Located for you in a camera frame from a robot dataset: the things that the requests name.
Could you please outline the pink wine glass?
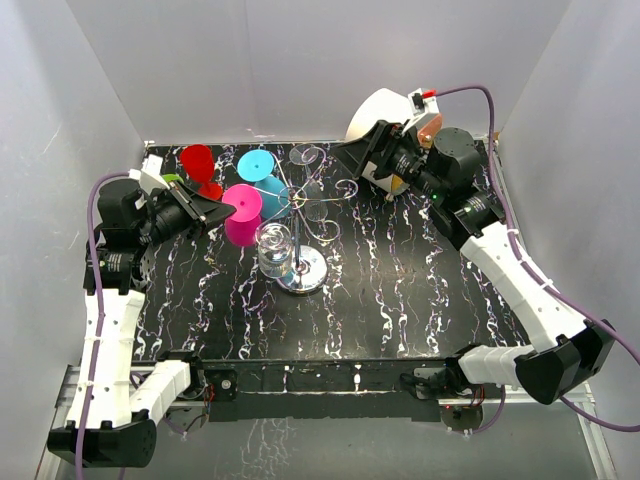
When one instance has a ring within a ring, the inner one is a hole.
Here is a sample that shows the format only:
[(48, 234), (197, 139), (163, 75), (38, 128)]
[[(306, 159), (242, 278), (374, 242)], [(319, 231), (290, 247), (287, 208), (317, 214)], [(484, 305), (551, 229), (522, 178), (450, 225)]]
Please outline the pink wine glass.
[(261, 224), (263, 201), (260, 193), (248, 184), (236, 184), (227, 189), (222, 202), (236, 211), (225, 220), (225, 234), (238, 247), (255, 243), (255, 232)]

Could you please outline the green wine glass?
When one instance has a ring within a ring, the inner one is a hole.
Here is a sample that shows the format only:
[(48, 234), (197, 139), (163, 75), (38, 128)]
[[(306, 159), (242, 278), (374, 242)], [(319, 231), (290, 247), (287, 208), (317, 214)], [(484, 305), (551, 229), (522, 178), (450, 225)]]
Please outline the green wine glass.
[(170, 182), (184, 182), (184, 179), (175, 173), (169, 173), (169, 174), (163, 174), (162, 178), (165, 182), (170, 183)]

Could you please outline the red wine glass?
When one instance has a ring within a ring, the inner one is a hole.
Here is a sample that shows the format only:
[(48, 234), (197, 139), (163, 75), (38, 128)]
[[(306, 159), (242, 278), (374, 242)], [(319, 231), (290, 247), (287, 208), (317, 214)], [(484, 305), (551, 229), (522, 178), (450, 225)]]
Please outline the red wine glass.
[(198, 186), (198, 193), (212, 200), (220, 200), (223, 195), (221, 185), (213, 180), (215, 162), (211, 149), (202, 144), (187, 146), (179, 160), (190, 179)]

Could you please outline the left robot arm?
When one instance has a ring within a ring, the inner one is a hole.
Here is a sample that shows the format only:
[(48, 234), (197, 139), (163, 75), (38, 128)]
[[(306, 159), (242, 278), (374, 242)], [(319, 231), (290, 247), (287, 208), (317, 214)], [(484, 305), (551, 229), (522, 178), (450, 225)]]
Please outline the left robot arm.
[(52, 429), (48, 450), (81, 478), (88, 468), (143, 468), (155, 451), (157, 428), (174, 401), (194, 399), (207, 376), (197, 354), (162, 353), (132, 387), (137, 323), (146, 301), (154, 250), (185, 233), (202, 236), (235, 213), (176, 181), (145, 187), (115, 175), (99, 182), (88, 202), (86, 331), (71, 408)]

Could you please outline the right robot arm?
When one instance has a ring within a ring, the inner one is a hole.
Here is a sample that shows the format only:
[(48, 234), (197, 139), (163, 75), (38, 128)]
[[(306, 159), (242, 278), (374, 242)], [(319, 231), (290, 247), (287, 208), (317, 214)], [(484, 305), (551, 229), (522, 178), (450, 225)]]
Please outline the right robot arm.
[(526, 346), (470, 345), (449, 357), (443, 376), (453, 394), (466, 397), (493, 383), (521, 387), (549, 405), (602, 368), (612, 336), (550, 294), (549, 281), (525, 271), (503, 211), (474, 184), (482, 156), (470, 133), (444, 128), (425, 149), (414, 128), (379, 120), (330, 153), (354, 178), (372, 165), (374, 178), (396, 175), (427, 194), (436, 229), (490, 280), (524, 327)]

